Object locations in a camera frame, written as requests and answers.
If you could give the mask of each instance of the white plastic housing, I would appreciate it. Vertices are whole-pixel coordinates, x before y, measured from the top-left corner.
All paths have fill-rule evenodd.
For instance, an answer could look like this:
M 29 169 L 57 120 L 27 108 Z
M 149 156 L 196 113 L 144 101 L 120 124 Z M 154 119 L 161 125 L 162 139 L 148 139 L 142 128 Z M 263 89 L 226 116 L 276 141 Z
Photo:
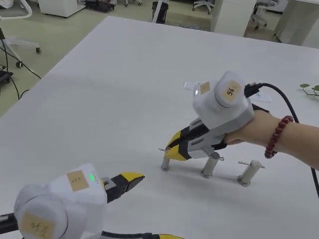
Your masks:
M 76 202 L 86 210 L 86 232 L 103 230 L 107 194 L 104 184 L 91 163 L 82 165 L 51 181 L 46 189 L 60 197 Z
M 87 224 L 84 208 L 39 185 L 26 185 L 21 189 L 14 216 L 25 239 L 81 238 Z
M 248 108 L 244 89 L 239 75 L 227 71 L 217 83 L 195 86 L 193 108 L 206 127 L 217 128 L 236 119 Z

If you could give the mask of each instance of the hand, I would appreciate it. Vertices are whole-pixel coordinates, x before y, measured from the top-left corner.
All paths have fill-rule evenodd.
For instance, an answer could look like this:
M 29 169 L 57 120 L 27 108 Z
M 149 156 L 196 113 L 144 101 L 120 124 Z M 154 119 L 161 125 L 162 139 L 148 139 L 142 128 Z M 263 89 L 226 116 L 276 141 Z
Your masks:
M 279 122 L 279 118 L 264 111 L 255 111 L 254 118 L 241 129 L 228 133 L 225 141 L 228 145 L 248 142 L 266 146 Z

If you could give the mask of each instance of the metal peg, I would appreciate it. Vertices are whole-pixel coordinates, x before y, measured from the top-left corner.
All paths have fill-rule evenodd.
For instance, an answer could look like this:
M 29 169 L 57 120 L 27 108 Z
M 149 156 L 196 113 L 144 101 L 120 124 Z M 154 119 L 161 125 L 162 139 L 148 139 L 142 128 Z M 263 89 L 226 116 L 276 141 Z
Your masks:
M 248 167 L 245 169 L 242 175 L 239 175 L 237 181 L 240 185 L 247 187 L 250 184 L 251 179 L 255 176 L 260 168 L 266 168 L 261 165 L 261 162 L 258 160 L 252 160 L 250 163 L 239 161 L 239 164 L 247 165 Z
M 169 169 L 169 161 L 170 161 L 169 158 L 165 158 L 164 157 L 163 163 L 161 164 L 161 167 L 160 167 L 163 171 L 168 171 L 168 169 Z
M 213 171 L 214 171 L 219 160 L 224 161 L 224 158 L 220 157 L 219 153 L 213 152 L 209 156 L 203 170 L 201 171 L 201 175 L 204 178 L 211 178 L 211 176 L 213 176 Z
M 163 152 L 167 152 L 167 151 L 170 150 L 170 148 L 169 148 L 169 147 L 167 147 L 166 149 L 159 148 L 159 150 L 160 150 L 160 151 L 163 151 Z M 165 171 L 165 172 L 168 171 L 168 169 L 169 169 L 169 162 L 170 162 L 170 159 L 164 157 L 163 163 L 161 164 L 161 167 L 160 167 L 160 168 L 161 168 L 163 171 Z

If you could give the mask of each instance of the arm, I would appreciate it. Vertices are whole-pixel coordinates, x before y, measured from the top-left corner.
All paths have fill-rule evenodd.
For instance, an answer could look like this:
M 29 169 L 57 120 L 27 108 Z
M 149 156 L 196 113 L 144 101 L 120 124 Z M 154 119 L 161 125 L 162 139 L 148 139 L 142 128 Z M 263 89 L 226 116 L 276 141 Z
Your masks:
M 226 142 L 231 144 L 239 139 L 266 147 L 279 122 L 279 118 L 255 111 L 254 119 L 242 129 L 228 134 Z M 283 130 L 275 150 L 319 170 L 319 128 L 291 122 Z

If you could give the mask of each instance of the red bead bracelet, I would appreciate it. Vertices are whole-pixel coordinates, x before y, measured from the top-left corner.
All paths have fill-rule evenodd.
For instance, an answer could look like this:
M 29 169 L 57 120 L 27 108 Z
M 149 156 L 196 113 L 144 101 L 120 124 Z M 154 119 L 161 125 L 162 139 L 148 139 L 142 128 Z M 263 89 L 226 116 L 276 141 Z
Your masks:
M 276 145 L 281 133 L 283 132 L 286 125 L 289 122 L 293 122 L 293 121 L 294 121 L 294 118 L 292 118 L 291 116 L 285 116 L 282 118 L 282 120 L 278 124 L 278 127 L 275 129 L 275 132 L 271 136 L 270 141 L 268 142 L 268 145 L 267 145 L 266 151 L 265 151 L 265 158 L 272 158 L 275 156 L 275 154 L 277 152 L 274 151 L 274 148 L 275 148 L 275 145 Z

